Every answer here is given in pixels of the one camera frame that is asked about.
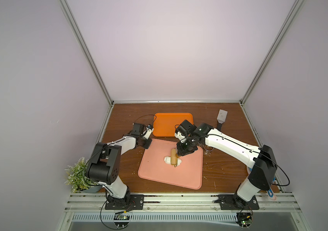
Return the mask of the wooden rolling pin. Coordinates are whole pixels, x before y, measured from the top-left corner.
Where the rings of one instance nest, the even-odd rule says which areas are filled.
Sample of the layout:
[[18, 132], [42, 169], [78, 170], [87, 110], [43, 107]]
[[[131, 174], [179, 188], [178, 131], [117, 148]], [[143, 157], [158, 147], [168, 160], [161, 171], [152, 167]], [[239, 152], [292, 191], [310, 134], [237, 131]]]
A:
[[171, 149], [170, 164], [174, 167], [178, 165], [178, 156], [176, 149]]

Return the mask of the white dough lump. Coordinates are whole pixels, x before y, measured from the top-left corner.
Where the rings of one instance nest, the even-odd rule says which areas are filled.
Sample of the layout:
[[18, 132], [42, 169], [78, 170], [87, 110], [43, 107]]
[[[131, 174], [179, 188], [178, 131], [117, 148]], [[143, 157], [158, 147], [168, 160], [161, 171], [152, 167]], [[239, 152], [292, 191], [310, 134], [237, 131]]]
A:
[[177, 167], [182, 163], [182, 160], [180, 158], [177, 158], [177, 157], [174, 160], [172, 160], [171, 157], [166, 156], [166, 157], [164, 157], [164, 162], [168, 165], [172, 165], [172, 166]]

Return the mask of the pink silicone mat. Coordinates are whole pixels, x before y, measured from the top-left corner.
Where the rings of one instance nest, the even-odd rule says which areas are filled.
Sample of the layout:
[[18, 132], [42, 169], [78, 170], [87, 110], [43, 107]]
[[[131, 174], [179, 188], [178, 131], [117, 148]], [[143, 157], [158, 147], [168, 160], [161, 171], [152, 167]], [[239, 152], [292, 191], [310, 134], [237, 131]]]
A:
[[138, 175], [142, 179], [198, 190], [202, 186], [203, 150], [181, 157], [179, 166], [165, 162], [176, 142], [153, 139], [144, 151]]

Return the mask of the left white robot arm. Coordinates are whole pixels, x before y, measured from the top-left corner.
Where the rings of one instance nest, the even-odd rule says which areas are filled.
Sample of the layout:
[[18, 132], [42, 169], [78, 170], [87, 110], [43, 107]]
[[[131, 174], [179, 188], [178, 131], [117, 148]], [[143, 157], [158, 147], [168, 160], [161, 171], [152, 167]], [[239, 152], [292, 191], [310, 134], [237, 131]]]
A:
[[153, 130], [153, 125], [134, 123], [132, 130], [121, 139], [95, 145], [86, 164], [84, 176], [105, 188], [109, 203], [118, 203], [121, 207], [130, 204], [129, 187], [119, 177], [121, 156], [137, 147], [148, 149], [152, 142], [150, 135]]

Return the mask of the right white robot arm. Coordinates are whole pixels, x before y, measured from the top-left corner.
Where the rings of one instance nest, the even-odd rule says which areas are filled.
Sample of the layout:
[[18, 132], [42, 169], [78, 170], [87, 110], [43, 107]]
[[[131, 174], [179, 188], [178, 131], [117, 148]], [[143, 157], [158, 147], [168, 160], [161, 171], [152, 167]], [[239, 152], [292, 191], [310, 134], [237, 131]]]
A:
[[175, 126], [175, 137], [179, 139], [176, 151], [180, 157], [194, 153], [198, 145], [203, 144], [234, 157], [251, 169], [233, 196], [234, 203], [239, 204], [239, 207], [250, 202], [259, 191], [270, 190], [277, 163], [269, 146], [260, 148], [246, 144], [206, 123], [195, 126], [187, 120]]

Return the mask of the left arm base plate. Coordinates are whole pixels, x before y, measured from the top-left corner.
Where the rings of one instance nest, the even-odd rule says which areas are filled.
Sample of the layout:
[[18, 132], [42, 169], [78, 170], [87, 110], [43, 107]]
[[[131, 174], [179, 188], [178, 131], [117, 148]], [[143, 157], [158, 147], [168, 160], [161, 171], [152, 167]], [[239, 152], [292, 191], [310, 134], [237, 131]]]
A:
[[133, 194], [121, 199], [108, 195], [104, 208], [105, 210], [143, 210], [143, 202], [143, 194]]

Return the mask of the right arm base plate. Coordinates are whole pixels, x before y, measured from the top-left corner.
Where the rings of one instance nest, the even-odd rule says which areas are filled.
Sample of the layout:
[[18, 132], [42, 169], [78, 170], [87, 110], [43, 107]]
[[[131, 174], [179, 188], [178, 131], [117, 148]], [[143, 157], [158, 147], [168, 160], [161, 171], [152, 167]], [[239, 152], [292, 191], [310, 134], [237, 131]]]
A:
[[259, 210], [259, 204], [254, 195], [250, 201], [244, 201], [234, 194], [219, 194], [214, 201], [219, 204], [221, 210]]

